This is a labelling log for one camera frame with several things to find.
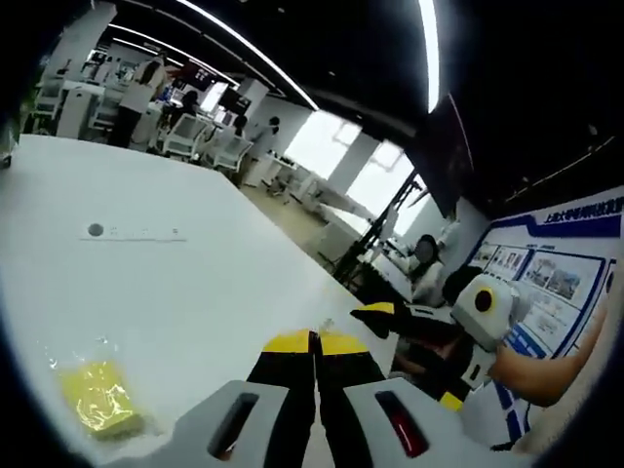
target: poster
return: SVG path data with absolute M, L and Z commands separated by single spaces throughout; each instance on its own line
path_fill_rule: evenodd
M 473 255 L 472 260 L 470 261 L 470 266 L 486 268 L 486 265 L 488 265 L 497 249 L 498 246 L 492 244 L 482 244 Z
M 501 246 L 495 252 L 485 272 L 499 280 L 514 280 L 522 270 L 528 249 Z
M 508 347 L 536 359 L 577 352 L 612 281 L 622 208 L 624 186 L 491 224 L 470 264 L 485 263 L 486 274 L 519 281 L 531 294 L 525 319 L 505 338 Z M 462 413 L 466 433 L 493 446 L 522 437 L 539 408 L 492 382 L 470 396 Z

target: white chair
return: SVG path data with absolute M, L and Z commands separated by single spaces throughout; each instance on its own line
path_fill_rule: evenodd
M 207 122 L 193 115 L 183 114 L 165 137 L 163 153 L 190 159 L 196 153 L 199 135 L 207 126 Z
M 97 102 L 93 117 L 89 120 L 89 128 L 97 130 L 112 129 L 117 119 L 122 96 L 119 91 L 106 88 L 104 95 Z
M 33 132 L 39 129 L 41 119 L 54 121 L 59 115 L 62 105 L 62 78 L 48 78 L 41 84 L 41 89 L 35 98 L 34 109 L 31 115 L 34 118 Z
M 223 167 L 238 173 L 243 156 L 247 154 L 253 143 L 235 135 L 222 138 L 220 143 L 219 147 L 213 148 L 213 167 Z

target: ceiling light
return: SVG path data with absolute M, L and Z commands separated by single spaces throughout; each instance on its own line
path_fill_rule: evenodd
M 123 39 L 119 39 L 117 37 L 114 37 L 113 41 L 120 42 L 121 44 L 126 44 L 127 46 L 132 46 L 132 47 L 134 47 L 136 49 L 141 49 L 142 51 L 146 51 L 148 54 L 151 54 L 152 56 L 155 56 L 156 54 L 158 54 L 157 52 L 152 51 L 151 49 L 148 49 L 146 47 L 140 46 L 139 44 L 135 44 L 134 42 L 124 41 Z M 179 61 L 174 60 L 172 58 L 167 58 L 167 60 L 170 61 L 171 63 L 177 65 L 177 66 L 180 66 L 180 67 L 184 66 L 182 63 L 180 63 Z
M 218 76 L 220 76 L 220 77 L 222 77 L 222 78 L 226 79 L 227 81 L 229 81 L 229 82 L 230 82 L 230 83 L 232 83 L 233 85 L 238 86 L 238 83 L 237 83 L 236 81 L 234 81 L 233 79 L 231 79 L 231 78 L 230 78 L 229 76 L 227 76 L 226 74 L 221 73 L 221 72 L 220 72 L 220 71 L 218 71 L 216 68 L 214 68 L 214 67 L 212 67 L 212 66 L 208 65 L 207 63 L 205 63 L 205 62 L 203 62 L 203 61 L 199 60 L 198 58 L 195 58 L 195 57 L 191 56 L 190 54 L 187 54 L 187 53 L 186 53 L 186 52 L 184 52 L 184 51 L 181 51 L 180 49 L 177 49 L 176 47 L 174 47 L 174 46 L 172 46 L 172 45 L 170 45 L 170 44 L 167 44 L 166 42 L 159 41 L 158 39 L 154 39 L 153 37 L 148 36 L 147 34 L 143 34 L 142 32 L 134 31 L 133 29 L 129 29 L 128 27 L 119 26 L 119 25 L 117 25 L 117 24 L 109 24 L 108 26 L 110 26 L 110 27 L 114 27 L 115 29 L 121 29 L 122 31 L 130 32 L 130 33 L 132 33 L 132 34 L 136 34 L 137 36 L 140 36 L 140 37 L 143 37 L 143 38 L 147 39 L 148 41 L 152 41 L 152 42 L 155 42 L 156 44 L 160 44 L 161 46 L 165 46 L 165 47 L 167 47 L 167 48 L 171 49 L 172 51 L 177 52 L 177 53 L 179 53 L 179 54 L 181 54 L 181 55 L 183 55 L 183 56 L 187 57 L 188 59 L 191 59 L 191 60 L 193 60 L 194 62 L 196 62 L 196 63 L 198 63 L 198 64 L 200 64 L 200 65 L 204 66 L 205 68 L 209 69 L 212 73 L 215 73 L 215 74 L 217 74 Z
M 438 105 L 440 94 L 440 52 L 438 51 L 438 27 L 433 0 L 418 0 L 420 16 L 425 31 L 425 49 L 427 51 L 427 72 L 429 74 L 429 112 Z
M 293 78 L 291 78 L 289 75 L 286 74 L 286 72 L 280 68 L 279 66 L 277 66 L 273 60 L 271 60 L 269 57 L 267 57 L 265 54 L 263 54 L 256 46 L 254 46 L 254 44 L 252 44 L 250 41 L 248 41 L 247 39 L 245 39 L 242 35 L 240 35 L 238 32 L 236 32 L 234 29 L 232 29 L 230 26 L 228 26 L 227 24 L 225 24 L 223 21 L 221 21 L 219 18 L 211 15 L 210 13 L 208 13 L 206 10 L 201 9 L 200 7 L 198 7 L 197 5 L 192 4 L 191 2 L 188 2 L 187 0 L 176 0 L 177 3 L 180 3 L 182 5 L 184 5 L 187 8 L 190 8 L 191 10 L 199 13 L 201 16 L 203 16 L 204 18 L 206 18 L 207 20 L 210 20 L 211 22 L 213 22 L 214 24 L 216 24 L 217 26 L 219 26 L 221 29 L 223 29 L 225 32 L 229 33 L 231 36 L 233 36 L 234 38 L 236 38 L 239 42 L 241 42 L 244 46 L 246 46 L 250 51 L 252 51 L 254 54 L 256 54 L 259 58 L 261 58 L 267 65 L 269 65 L 271 68 L 273 68 L 278 75 L 280 75 L 289 85 L 291 85 L 291 87 L 297 91 L 299 93 L 299 95 L 304 98 L 308 104 L 310 104 L 310 106 L 314 109 L 314 110 L 319 110 L 319 106 L 316 105 L 316 102 L 314 102 L 314 100 L 312 100 L 312 97 L 310 97 L 309 95 L 307 95 L 293 80 Z

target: human arm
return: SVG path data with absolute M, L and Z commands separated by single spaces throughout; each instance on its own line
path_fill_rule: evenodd
M 592 354 L 605 321 L 606 300 L 601 303 L 596 313 L 598 315 L 594 327 L 574 356 L 540 360 L 521 356 L 505 346 L 500 346 L 489 376 L 530 403 L 541 407 L 554 405 Z

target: white tabletop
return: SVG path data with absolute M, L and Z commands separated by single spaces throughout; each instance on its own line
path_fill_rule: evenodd
M 345 210 L 340 210 L 329 205 L 321 205 L 321 211 L 327 221 L 348 226 L 353 230 L 354 234 L 356 234 L 356 237 L 363 236 L 371 228 L 371 224 L 366 219 L 356 214 L 346 212 Z
M 49 359 L 89 358 L 105 336 L 131 397 L 160 436 L 217 388 L 244 379 L 275 334 L 327 318 L 357 335 L 388 372 L 396 336 L 379 340 L 359 302 L 221 174 L 134 151 L 23 136 L 0 174 L 4 322 L 26 380 L 61 435 L 94 462 L 110 457 L 65 405 Z M 92 222 L 178 229 L 182 242 L 81 240 Z

